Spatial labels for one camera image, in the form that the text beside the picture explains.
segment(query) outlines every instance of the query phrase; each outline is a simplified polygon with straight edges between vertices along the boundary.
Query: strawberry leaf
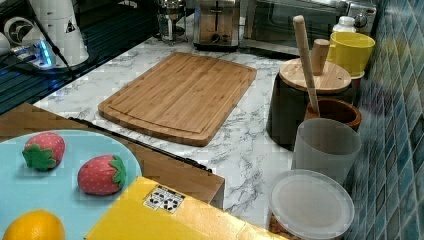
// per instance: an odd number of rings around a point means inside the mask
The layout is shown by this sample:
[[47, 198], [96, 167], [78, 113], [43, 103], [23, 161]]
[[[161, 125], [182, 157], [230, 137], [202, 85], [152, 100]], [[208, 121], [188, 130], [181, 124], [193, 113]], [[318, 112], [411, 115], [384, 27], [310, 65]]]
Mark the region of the strawberry leaf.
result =
[[22, 151], [27, 166], [40, 171], [47, 171], [49, 167], [56, 164], [56, 159], [52, 158], [53, 150], [50, 148], [40, 149], [38, 144], [32, 144], [27, 150]]
[[119, 188], [123, 188], [125, 185], [125, 178], [127, 176], [127, 172], [125, 170], [125, 166], [122, 162], [122, 159], [117, 155], [113, 155], [113, 160], [109, 162], [109, 165], [116, 169], [116, 173], [113, 176], [112, 181], [114, 183], [119, 183]]

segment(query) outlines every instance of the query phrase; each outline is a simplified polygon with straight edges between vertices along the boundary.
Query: orange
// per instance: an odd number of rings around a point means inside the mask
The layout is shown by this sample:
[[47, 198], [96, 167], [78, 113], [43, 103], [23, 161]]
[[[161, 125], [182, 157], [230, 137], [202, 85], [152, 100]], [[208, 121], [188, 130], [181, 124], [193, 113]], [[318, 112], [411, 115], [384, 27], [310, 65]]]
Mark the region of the orange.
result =
[[64, 240], [65, 230], [56, 215], [35, 210], [17, 218], [7, 228], [3, 240]]

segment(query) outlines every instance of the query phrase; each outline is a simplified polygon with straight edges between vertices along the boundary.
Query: yellow box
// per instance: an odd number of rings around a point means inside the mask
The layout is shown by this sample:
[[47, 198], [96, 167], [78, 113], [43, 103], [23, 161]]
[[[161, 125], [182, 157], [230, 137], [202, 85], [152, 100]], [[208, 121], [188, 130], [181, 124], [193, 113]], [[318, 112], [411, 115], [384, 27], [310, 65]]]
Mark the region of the yellow box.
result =
[[286, 239], [190, 196], [138, 177], [86, 240]]

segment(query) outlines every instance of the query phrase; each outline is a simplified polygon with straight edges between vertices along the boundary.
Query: wooden cutting board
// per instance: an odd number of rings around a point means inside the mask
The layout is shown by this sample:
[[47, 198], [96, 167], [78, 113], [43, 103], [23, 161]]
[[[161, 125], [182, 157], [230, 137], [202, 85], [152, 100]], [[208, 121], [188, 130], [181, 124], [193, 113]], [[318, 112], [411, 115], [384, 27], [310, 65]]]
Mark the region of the wooden cutting board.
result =
[[173, 53], [99, 104], [102, 117], [192, 146], [209, 143], [256, 77], [256, 69]]

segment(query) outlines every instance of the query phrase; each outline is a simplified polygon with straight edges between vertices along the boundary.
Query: coffee maker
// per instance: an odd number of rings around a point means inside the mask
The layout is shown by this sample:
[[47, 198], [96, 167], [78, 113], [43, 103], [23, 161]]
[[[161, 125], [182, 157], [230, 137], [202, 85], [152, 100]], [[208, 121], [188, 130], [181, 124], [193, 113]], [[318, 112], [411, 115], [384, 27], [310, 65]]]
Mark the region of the coffee maker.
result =
[[156, 0], [159, 6], [159, 33], [163, 42], [187, 42], [185, 0]]
[[239, 0], [197, 0], [194, 9], [194, 46], [198, 49], [237, 49], [239, 21]]

